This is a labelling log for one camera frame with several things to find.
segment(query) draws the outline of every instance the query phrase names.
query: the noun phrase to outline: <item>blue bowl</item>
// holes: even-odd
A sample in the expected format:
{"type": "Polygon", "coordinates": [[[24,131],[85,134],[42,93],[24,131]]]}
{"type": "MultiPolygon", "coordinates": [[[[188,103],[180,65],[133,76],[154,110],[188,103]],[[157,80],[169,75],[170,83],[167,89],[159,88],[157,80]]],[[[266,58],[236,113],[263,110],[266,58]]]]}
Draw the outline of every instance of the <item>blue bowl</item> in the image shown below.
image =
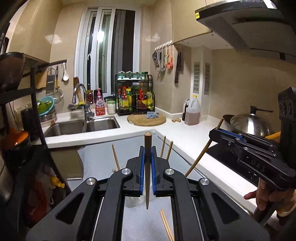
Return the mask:
{"type": "Polygon", "coordinates": [[[49,113],[53,107],[54,107],[54,98],[52,98],[51,96],[46,96],[42,99],[40,99],[41,102],[45,103],[46,101],[51,101],[52,102],[52,105],[49,107],[49,109],[43,113],[40,113],[39,116],[43,116],[43,115],[46,115],[47,113],[49,113]]]}

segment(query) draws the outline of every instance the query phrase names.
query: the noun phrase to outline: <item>white countertop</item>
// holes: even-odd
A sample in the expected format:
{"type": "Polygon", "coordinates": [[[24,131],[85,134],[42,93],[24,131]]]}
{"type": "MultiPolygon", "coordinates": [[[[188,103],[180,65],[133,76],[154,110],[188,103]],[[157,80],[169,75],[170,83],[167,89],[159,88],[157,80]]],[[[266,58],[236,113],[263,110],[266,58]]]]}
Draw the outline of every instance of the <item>white countertop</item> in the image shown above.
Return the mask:
{"type": "MultiPolygon", "coordinates": [[[[166,143],[173,141],[173,149],[185,160],[193,164],[209,140],[209,131],[215,128],[219,123],[219,119],[207,116],[201,117],[201,122],[195,126],[185,125],[183,121],[179,123],[167,119],[166,123],[159,126],[142,127],[129,124],[126,120],[127,116],[118,116],[117,114],[114,116],[120,128],[47,137],[47,145],[49,148],[89,145],[143,135],[146,131],[151,131],[162,138],[166,136],[166,143]]],[[[69,112],[58,114],[57,122],[83,118],[83,111],[69,112]]],[[[256,186],[207,153],[204,154],[196,168],[239,205],[250,212],[254,212],[257,206],[255,199],[244,200],[243,196],[256,190],[256,186]]],[[[276,213],[273,214],[268,223],[274,228],[279,228],[276,213]]]]}

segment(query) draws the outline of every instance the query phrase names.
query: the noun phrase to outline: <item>white vent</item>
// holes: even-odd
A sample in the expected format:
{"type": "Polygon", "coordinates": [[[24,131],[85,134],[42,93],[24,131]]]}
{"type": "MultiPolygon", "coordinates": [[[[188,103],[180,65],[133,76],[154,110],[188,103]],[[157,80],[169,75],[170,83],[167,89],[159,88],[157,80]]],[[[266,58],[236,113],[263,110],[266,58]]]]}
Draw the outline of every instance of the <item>white vent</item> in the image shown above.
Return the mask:
{"type": "Polygon", "coordinates": [[[209,95],[210,92],[210,64],[205,64],[205,88],[204,95],[209,95]]]}
{"type": "Polygon", "coordinates": [[[200,62],[194,62],[193,93],[200,92],[200,62]]]}

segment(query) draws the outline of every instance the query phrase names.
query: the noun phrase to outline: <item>faucet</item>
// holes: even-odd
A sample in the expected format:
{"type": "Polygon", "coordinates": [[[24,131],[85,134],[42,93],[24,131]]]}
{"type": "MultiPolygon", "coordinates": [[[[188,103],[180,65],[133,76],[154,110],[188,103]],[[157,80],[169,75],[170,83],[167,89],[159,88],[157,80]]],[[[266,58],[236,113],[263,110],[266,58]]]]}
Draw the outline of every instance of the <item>faucet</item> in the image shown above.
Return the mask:
{"type": "Polygon", "coordinates": [[[86,103],[86,89],[84,84],[78,83],[73,91],[73,99],[72,99],[72,103],[76,104],[76,92],[78,90],[78,88],[81,87],[83,90],[83,97],[84,97],[84,120],[85,121],[89,121],[90,117],[94,117],[94,113],[91,111],[90,107],[91,105],[86,103]]]}

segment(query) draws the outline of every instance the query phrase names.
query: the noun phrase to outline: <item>round wooden cutting board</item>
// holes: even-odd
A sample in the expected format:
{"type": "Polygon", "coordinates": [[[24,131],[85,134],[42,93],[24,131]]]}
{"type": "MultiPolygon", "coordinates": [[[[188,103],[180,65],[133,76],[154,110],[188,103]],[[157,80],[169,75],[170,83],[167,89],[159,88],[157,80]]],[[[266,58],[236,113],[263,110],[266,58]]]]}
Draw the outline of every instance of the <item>round wooden cutting board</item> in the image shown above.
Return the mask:
{"type": "Polygon", "coordinates": [[[157,118],[147,119],[145,115],[131,114],[127,118],[128,122],[132,122],[135,126],[159,126],[166,122],[166,117],[159,114],[157,118]]]}

